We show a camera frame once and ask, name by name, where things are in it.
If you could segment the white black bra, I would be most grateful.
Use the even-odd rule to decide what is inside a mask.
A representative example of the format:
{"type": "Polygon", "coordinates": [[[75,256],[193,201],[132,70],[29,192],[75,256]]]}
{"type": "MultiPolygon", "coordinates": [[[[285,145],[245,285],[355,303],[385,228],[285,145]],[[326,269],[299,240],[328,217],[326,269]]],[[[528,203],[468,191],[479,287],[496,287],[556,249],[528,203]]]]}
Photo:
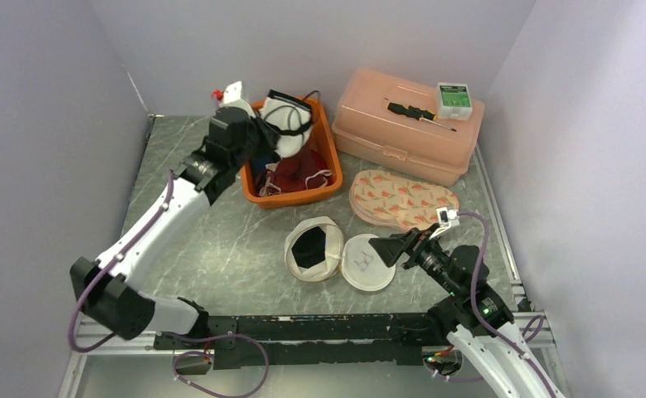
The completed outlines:
{"type": "Polygon", "coordinates": [[[262,129],[272,133],[274,153],[291,158],[308,142],[313,130],[313,107],[303,99],[270,90],[259,109],[262,129]]]}

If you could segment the dark red bra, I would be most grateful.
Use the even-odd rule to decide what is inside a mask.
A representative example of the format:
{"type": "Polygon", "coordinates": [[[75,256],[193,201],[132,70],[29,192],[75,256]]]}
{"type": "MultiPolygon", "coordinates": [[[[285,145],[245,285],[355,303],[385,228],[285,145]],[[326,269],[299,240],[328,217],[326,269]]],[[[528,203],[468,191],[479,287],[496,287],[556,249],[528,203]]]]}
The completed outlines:
{"type": "Polygon", "coordinates": [[[283,158],[276,163],[266,164],[264,170],[255,176],[258,177],[262,172],[268,170],[284,173],[305,172],[312,174],[323,169],[331,170],[318,152],[305,147],[291,158],[283,158]]]}

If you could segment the floral mesh laundry bag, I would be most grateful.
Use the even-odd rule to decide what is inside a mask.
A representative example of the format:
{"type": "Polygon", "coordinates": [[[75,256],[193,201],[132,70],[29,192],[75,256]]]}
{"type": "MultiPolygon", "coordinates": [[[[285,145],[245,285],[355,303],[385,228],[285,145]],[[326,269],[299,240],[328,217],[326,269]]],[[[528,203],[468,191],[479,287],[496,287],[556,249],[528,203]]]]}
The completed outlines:
{"type": "Polygon", "coordinates": [[[430,227],[438,221],[440,207],[459,209],[459,199],[449,189],[382,170],[358,172],[348,198],[356,216],[400,231],[430,227]]]}

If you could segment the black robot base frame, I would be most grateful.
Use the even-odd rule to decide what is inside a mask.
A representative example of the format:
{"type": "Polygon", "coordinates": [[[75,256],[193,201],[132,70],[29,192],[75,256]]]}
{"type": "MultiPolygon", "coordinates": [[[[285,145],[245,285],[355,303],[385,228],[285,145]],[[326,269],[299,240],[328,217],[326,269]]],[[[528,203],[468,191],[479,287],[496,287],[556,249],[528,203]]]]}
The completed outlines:
{"type": "Polygon", "coordinates": [[[393,362],[419,366],[449,345],[425,313],[212,316],[211,343],[156,336],[159,353],[212,352],[217,370],[243,366],[393,362]]]}

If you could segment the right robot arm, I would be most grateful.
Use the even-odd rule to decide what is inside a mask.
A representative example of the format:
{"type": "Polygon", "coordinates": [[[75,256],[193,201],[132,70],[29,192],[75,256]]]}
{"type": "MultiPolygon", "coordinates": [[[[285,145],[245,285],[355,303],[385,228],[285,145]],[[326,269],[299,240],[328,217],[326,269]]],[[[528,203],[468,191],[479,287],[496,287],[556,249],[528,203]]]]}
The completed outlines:
{"type": "Polygon", "coordinates": [[[499,397],[562,397],[512,311],[487,283],[482,248],[459,245],[447,251],[433,233],[412,229],[369,241],[384,265],[419,267],[448,294],[426,313],[431,339],[450,343],[499,397]]]}

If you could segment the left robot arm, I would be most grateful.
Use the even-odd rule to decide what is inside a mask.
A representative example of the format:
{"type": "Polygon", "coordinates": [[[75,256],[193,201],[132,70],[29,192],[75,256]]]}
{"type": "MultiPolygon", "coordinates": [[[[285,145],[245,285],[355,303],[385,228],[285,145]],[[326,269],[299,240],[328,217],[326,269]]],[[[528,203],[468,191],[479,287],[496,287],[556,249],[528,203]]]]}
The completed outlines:
{"type": "Polygon", "coordinates": [[[186,222],[209,210],[246,162],[272,148],[274,140],[257,111],[235,106],[216,111],[201,147],[168,173],[167,185],[133,227],[95,260],[80,257],[70,267],[76,296],[68,328],[73,351],[91,352],[109,340],[80,346],[80,314],[109,329],[109,337],[132,340],[153,331],[175,335],[190,348],[207,341],[209,314],[202,306],[184,298],[151,297],[142,293],[143,282],[186,222]]]}

